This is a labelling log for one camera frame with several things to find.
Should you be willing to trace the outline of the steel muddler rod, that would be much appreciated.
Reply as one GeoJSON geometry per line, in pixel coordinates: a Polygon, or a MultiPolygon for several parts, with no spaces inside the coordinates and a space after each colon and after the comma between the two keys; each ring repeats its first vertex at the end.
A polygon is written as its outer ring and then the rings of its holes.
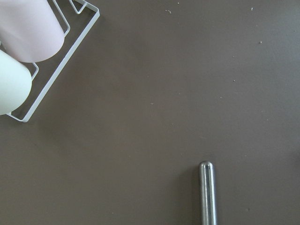
{"type": "Polygon", "coordinates": [[[203,225],[217,225],[216,184],[214,165],[210,161],[199,164],[199,180],[203,225]]]}

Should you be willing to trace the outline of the white plastic cup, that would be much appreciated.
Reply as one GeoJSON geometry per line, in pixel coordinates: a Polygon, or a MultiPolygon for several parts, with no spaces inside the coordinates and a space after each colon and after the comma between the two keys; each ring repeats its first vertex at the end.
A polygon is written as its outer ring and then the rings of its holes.
{"type": "Polygon", "coordinates": [[[0,52],[0,114],[10,113],[27,99],[32,87],[31,74],[20,62],[0,52]]]}

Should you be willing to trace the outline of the pink plastic cup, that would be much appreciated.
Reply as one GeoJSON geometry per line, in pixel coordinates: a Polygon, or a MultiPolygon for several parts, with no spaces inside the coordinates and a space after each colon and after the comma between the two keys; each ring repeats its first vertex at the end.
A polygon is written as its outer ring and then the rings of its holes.
{"type": "Polygon", "coordinates": [[[64,44],[64,31],[46,0],[2,0],[0,41],[18,61],[33,63],[54,56],[64,44]]]}

